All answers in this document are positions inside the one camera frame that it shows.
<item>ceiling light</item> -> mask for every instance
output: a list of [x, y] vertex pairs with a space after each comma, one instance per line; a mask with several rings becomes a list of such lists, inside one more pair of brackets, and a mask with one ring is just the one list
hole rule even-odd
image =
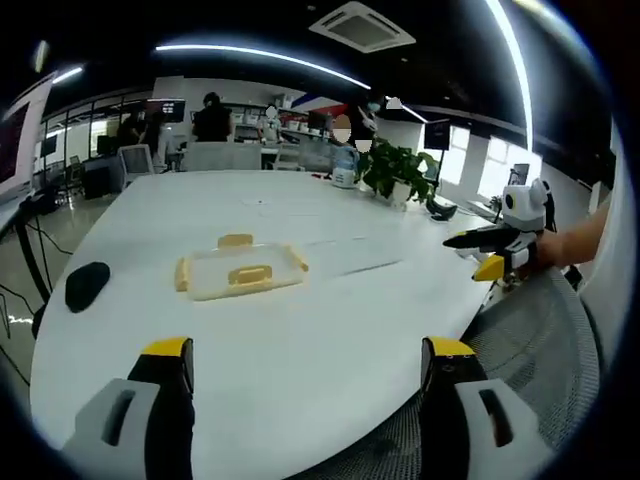
[[524, 66], [524, 59], [522, 58], [522, 52], [520, 51], [520, 45], [516, 40], [516, 35], [513, 33], [513, 27], [509, 22], [509, 18], [505, 13], [499, 0], [485, 0], [487, 6], [491, 10], [498, 26], [502, 31], [504, 39], [507, 41], [509, 47], [509, 53], [511, 53], [511, 60], [516, 68], [516, 74], [518, 76], [518, 83], [520, 83], [520, 92], [522, 94], [522, 104], [524, 107], [524, 120], [527, 130], [527, 150], [533, 151], [533, 114], [531, 109], [531, 93], [529, 91], [529, 80], [527, 79], [527, 70]]
[[54, 84], [60, 83], [69, 77], [73, 77], [74, 75], [77, 75], [80, 72], [82, 72], [82, 67], [76, 67], [73, 70], [69, 70], [68, 72], [65, 72], [61, 75], [56, 75], [56, 78], [53, 79], [53, 83]]
[[321, 65], [316, 65], [315, 63], [307, 62], [305, 60], [300, 60], [299, 58], [288, 57], [286, 55], [280, 55], [279, 53], [265, 52], [264, 50], [256, 50], [254, 48], [231, 47], [228, 45], [161, 45], [159, 47], [156, 47], [156, 51], [158, 52], [165, 52], [168, 50], [223, 50], [227, 52], [250, 53], [253, 55], [261, 55], [263, 57], [277, 58], [278, 60], [285, 60], [287, 62], [297, 63], [298, 65], [304, 65], [305, 67], [320, 70], [321, 72], [341, 78], [353, 83], [354, 85], [358, 85], [359, 87], [371, 90], [371, 87], [366, 83], [362, 83], [355, 78], [351, 78], [343, 73], [336, 72], [335, 70], [331, 70], [329, 68], [323, 67]]

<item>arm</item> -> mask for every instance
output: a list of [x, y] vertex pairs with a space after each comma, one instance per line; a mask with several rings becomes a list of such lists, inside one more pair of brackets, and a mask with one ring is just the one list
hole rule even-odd
[[538, 259], [542, 265], [564, 268], [574, 263], [593, 260], [607, 223], [609, 203], [576, 227], [563, 233], [545, 230], [537, 241]]

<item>computer monitor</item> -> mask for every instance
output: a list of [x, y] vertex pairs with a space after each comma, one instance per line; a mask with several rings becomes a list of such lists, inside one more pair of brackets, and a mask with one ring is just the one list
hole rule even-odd
[[317, 128], [318, 130], [330, 130], [331, 118], [318, 112], [309, 112], [309, 128]]
[[31, 190], [33, 152], [53, 74], [26, 90], [0, 119], [0, 204]]
[[185, 103], [179, 98], [150, 98], [145, 107], [145, 120], [154, 112], [164, 112], [167, 123], [180, 123], [184, 120]]
[[110, 155], [116, 150], [116, 139], [108, 135], [98, 135], [98, 155]]
[[509, 174], [508, 185], [526, 185], [527, 176], [529, 175], [528, 163], [516, 163]]
[[449, 120], [436, 120], [424, 125], [424, 148], [449, 150], [450, 137], [451, 122]]
[[42, 148], [40, 149], [40, 156], [45, 157], [56, 152], [58, 147], [58, 135], [52, 135], [49, 138], [45, 138], [42, 142]]

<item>office floor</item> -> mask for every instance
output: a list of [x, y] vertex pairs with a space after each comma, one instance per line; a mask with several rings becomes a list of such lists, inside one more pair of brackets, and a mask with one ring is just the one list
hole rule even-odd
[[[116, 196], [106, 196], [94, 200], [84, 200], [81, 197], [74, 197], [55, 212], [40, 217], [40, 228], [47, 232], [61, 249], [73, 252], [115, 198]], [[36, 261], [46, 283], [38, 234], [34, 230], [27, 230]], [[60, 253], [44, 236], [43, 242], [51, 283], [55, 287], [69, 256]], [[7, 234], [0, 242], [0, 284], [23, 295], [33, 311], [42, 306], [42, 298], [29, 275], [18, 238], [13, 232]], [[8, 381], [9, 387], [15, 393], [19, 404], [28, 414], [29, 386], [26, 382], [31, 377], [31, 359], [35, 346], [31, 334], [33, 316], [20, 298], [9, 294], [2, 288], [0, 288], [0, 294], [4, 295], [6, 300], [11, 331], [11, 338], [8, 338], [5, 327], [0, 326], [0, 346], [4, 350], [4, 353], [0, 352], [0, 370]], [[0, 314], [0, 319], [2, 319], [4, 302], [1, 296], [0, 309], [2, 309]]]

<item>desk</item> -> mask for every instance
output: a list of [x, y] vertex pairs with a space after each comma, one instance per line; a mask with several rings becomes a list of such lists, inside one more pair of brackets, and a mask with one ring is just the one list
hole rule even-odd
[[[421, 339], [459, 338], [489, 283], [477, 263], [442, 241], [486, 225], [456, 215], [429, 221], [424, 207], [397, 212], [308, 173], [189, 172], [135, 180], [69, 260], [36, 342], [31, 414], [55, 448], [78, 410], [112, 378], [126, 378], [157, 339], [194, 339], [194, 478], [280, 479], [362, 438], [420, 383]], [[192, 303], [174, 291], [179, 257], [214, 248], [230, 232], [294, 245], [310, 266], [298, 286]], [[384, 238], [403, 261], [321, 278], [314, 245]], [[340, 261], [335, 249], [333, 261]], [[81, 314], [64, 281], [91, 261], [111, 279]]]
[[[467, 202], [467, 203], [469, 204], [469, 208], [474, 213], [477, 213], [482, 218], [490, 221], [491, 223], [494, 222], [496, 218], [496, 213], [497, 213], [495, 210], [491, 210], [482, 202]], [[498, 215], [498, 219], [502, 220], [502, 212], [500, 212], [500, 214]]]

